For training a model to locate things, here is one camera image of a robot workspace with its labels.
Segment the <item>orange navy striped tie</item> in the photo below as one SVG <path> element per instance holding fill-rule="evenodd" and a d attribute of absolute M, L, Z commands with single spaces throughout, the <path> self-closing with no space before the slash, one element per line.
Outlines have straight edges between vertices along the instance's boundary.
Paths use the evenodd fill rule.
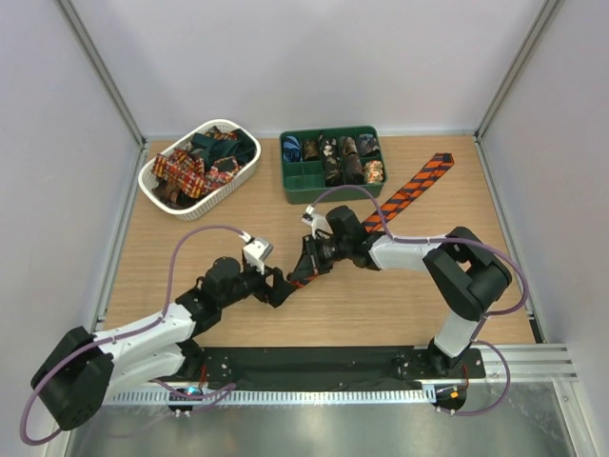
<path fill-rule="evenodd" d="M 370 250 L 372 250 L 375 242 L 380 239 L 386 239 L 383 224 L 393 220 L 444 176 L 453 165 L 454 158 L 452 154 L 434 154 L 410 181 L 404 184 L 382 204 L 379 210 L 374 211 L 362 222 L 346 206 L 340 206 L 331 210 L 325 218 L 332 229 L 332 234 L 342 238 L 347 251 L 346 259 L 351 260 L 360 268 L 374 269 L 376 265 L 372 262 Z M 313 276 L 310 282 L 318 276 L 320 275 Z M 302 288 L 308 284 L 294 285 Z"/>

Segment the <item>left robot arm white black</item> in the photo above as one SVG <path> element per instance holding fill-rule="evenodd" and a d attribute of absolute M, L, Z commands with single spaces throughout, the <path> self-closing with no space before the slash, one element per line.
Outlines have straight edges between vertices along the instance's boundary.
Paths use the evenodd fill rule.
<path fill-rule="evenodd" d="M 69 330 L 31 379 L 62 431 L 75 429 L 105 400 L 149 380 L 194 379 L 202 367 L 194 338 L 218 324 L 223 310 L 250 296 L 279 307 L 296 290 L 279 268 L 217 259 L 193 288 L 163 310 L 114 330 Z"/>

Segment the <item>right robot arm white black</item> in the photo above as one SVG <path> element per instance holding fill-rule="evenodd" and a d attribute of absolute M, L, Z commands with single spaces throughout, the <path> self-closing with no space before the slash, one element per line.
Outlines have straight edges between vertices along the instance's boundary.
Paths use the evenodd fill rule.
<path fill-rule="evenodd" d="M 454 228 L 437 241 L 414 238 L 401 243 L 385 231 L 367 230 L 347 206 L 326 215 L 308 208 L 303 220 L 311 226 L 311 233 L 303 238 L 301 258 L 287 275 L 298 286 L 327 274 L 345 259 L 358 268 L 407 269 L 430 275 L 449 307 L 441 329 L 427 347 L 428 364 L 441 377 L 462 367 L 486 311 L 512 283 L 508 269 L 468 228 Z"/>

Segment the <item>green divided organizer tray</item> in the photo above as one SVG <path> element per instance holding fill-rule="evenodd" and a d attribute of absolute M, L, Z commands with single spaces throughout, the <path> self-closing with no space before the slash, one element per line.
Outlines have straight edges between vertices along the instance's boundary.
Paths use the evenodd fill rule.
<path fill-rule="evenodd" d="M 327 201 L 373 196 L 388 179 L 379 135 L 371 126 L 287 130 L 280 134 L 282 184 L 293 205 L 313 202 L 329 189 Z"/>

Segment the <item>dark floral rolled tie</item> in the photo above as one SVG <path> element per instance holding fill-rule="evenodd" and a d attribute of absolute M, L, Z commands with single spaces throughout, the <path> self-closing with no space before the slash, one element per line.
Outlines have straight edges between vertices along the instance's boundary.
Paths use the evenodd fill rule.
<path fill-rule="evenodd" d="M 337 187 L 344 183 L 343 170 L 338 149 L 338 141 L 334 137 L 320 137 L 320 156 L 322 159 L 324 184 L 327 187 Z"/>

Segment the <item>beige red rolled tie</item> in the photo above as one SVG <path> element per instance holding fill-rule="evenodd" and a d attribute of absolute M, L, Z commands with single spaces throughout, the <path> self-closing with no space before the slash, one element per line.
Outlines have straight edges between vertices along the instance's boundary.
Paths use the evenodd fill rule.
<path fill-rule="evenodd" d="M 363 178 L 367 185 L 379 185 L 384 182 L 384 166 L 381 160 L 371 160 L 363 165 Z"/>

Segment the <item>brown camouflage rolled tie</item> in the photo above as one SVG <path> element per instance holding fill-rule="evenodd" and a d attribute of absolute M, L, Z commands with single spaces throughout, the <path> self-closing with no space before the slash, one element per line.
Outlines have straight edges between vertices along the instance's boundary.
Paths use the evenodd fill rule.
<path fill-rule="evenodd" d="M 304 162 L 320 159 L 319 144 L 315 138 L 308 138 L 303 141 L 302 158 Z"/>

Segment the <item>dark green tie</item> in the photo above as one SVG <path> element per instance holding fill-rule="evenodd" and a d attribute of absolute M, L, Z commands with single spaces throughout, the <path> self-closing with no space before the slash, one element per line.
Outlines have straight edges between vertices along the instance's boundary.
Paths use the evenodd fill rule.
<path fill-rule="evenodd" d="M 257 147 L 242 129 L 220 131 L 212 128 L 205 133 L 195 133 L 190 139 L 189 155 L 200 158 L 205 170 L 225 158 L 233 157 L 239 165 L 248 164 L 256 155 Z"/>

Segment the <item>blue grey rolled tie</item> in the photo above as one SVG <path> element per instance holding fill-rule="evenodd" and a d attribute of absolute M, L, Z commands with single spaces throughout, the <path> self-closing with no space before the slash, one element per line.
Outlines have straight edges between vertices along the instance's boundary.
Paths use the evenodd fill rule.
<path fill-rule="evenodd" d="M 372 133 L 360 134 L 356 146 L 361 157 L 375 156 L 381 151 L 378 138 Z"/>

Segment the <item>white plastic basket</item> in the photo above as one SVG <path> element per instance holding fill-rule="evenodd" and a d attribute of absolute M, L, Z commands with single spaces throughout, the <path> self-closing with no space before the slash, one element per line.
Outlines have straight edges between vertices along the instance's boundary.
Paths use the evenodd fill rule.
<path fill-rule="evenodd" d="M 261 154 L 259 141 L 246 129 L 213 119 L 148 160 L 138 185 L 158 209 L 194 221 L 251 177 Z"/>

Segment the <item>red yellow patterned tie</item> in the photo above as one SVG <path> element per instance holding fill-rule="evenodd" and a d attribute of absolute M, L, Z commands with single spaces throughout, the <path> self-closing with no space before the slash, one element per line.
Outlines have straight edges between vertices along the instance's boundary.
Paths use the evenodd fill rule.
<path fill-rule="evenodd" d="M 200 199 L 232 181 L 241 168 L 235 158 L 229 157 L 205 170 L 202 159 L 191 157 L 186 149 L 176 149 L 169 156 L 156 156 L 152 174 L 177 184 L 186 195 Z"/>

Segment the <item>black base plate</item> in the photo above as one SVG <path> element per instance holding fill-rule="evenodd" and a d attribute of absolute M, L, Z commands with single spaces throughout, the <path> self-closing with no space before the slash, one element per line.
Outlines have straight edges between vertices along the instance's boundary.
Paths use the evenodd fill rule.
<path fill-rule="evenodd" d="M 485 377 L 479 350 L 466 351 L 462 364 L 442 375 L 426 348 L 411 346 L 205 348 L 193 366 L 168 380 L 197 382 L 205 375 L 211 388 L 233 383 L 247 391 L 384 391 L 464 374 L 471 380 Z"/>

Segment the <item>left aluminium frame post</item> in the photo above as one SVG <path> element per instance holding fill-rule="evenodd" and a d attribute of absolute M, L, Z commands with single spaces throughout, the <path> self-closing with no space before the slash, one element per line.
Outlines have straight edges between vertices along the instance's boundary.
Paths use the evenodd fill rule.
<path fill-rule="evenodd" d="M 148 152 L 149 147 L 147 139 L 137 125 L 121 91 L 112 78 L 102 55 L 96 48 L 85 23 L 80 17 L 77 8 L 75 8 L 73 2 L 69 0 L 55 1 L 55 5 L 61 12 L 76 42 L 87 57 L 88 63 L 96 74 L 101 87 L 115 107 L 119 118 L 127 128 L 129 135 L 136 146 L 134 159 L 132 164 L 128 167 L 128 185 L 119 199 L 118 219 L 110 239 L 106 267 L 97 292 L 97 302 L 93 314 L 94 319 L 90 326 L 91 330 L 100 330 L 104 328 L 107 319 L 111 293 L 113 292 L 113 286 L 137 195 L 138 173 L 140 167 L 144 164 L 145 153 Z"/>

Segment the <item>aluminium frame post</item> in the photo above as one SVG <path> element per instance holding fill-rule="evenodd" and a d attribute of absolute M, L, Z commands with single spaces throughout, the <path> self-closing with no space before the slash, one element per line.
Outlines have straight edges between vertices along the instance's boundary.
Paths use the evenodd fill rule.
<path fill-rule="evenodd" d="M 491 195 L 496 215 L 498 217 L 504 242 L 507 246 L 508 253 L 517 262 L 521 260 L 519 248 L 515 243 L 514 236 L 510 228 L 510 223 L 503 207 L 501 193 L 496 183 L 495 173 L 492 170 L 491 160 L 489 158 L 488 151 L 486 150 L 484 140 L 488 136 L 493 123 L 496 121 L 496 118 L 501 112 L 501 109 L 503 108 L 509 95 L 524 74 L 527 65 L 534 56 L 539 44 L 543 39 L 543 36 L 550 29 L 551 24 L 559 13 L 562 5 L 563 1 L 559 0 L 547 0 L 541 3 L 539 12 L 537 13 L 528 32 L 525 34 L 524 39 L 517 53 L 515 54 L 515 57 L 512 59 L 507 72 L 501 79 L 501 83 L 496 90 L 484 116 L 482 117 L 480 125 L 473 134 L 481 169 Z"/>
<path fill-rule="evenodd" d="M 137 125 L 121 91 L 112 78 L 102 55 L 96 48 L 85 23 L 80 17 L 77 8 L 75 8 L 73 2 L 69 0 L 55 1 L 55 5 L 61 12 L 76 42 L 87 57 L 88 63 L 96 74 L 101 87 L 115 107 L 119 118 L 127 128 L 129 135 L 136 146 L 134 159 L 132 164 L 128 167 L 128 185 L 119 199 L 118 219 L 110 239 L 106 267 L 97 292 L 97 302 L 93 314 L 94 319 L 90 326 L 91 330 L 100 330 L 104 328 L 107 319 L 111 293 L 113 292 L 113 286 L 137 195 L 138 173 L 140 167 L 144 164 L 145 153 L 148 152 L 149 147 L 147 139 Z"/>

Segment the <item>right aluminium frame post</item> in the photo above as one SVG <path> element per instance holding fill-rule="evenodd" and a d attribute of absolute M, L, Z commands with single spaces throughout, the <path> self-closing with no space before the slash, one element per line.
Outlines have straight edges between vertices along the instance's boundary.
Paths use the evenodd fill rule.
<path fill-rule="evenodd" d="M 521 260 L 519 248 L 515 243 L 514 236 L 510 228 L 510 223 L 503 207 L 501 193 L 496 183 L 495 173 L 492 170 L 491 160 L 489 158 L 488 151 L 486 150 L 484 140 L 488 136 L 493 123 L 496 121 L 496 118 L 501 112 L 501 109 L 503 108 L 509 95 L 524 74 L 527 65 L 534 56 L 539 44 L 543 39 L 543 36 L 550 29 L 551 24 L 559 13 L 562 5 L 563 1 L 559 0 L 547 0 L 541 3 L 539 12 L 537 13 L 528 32 L 525 34 L 524 39 L 517 53 L 515 54 L 515 57 L 512 59 L 507 72 L 501 79 L 501 83 L 496 90 L 484 116 L 482 117 L 480 125 L 473 134 L 481 169 L 491 195 L 496 215 L 498 217 L 504 242 L 507 246 L 508 253 L 517 262 Z"/>

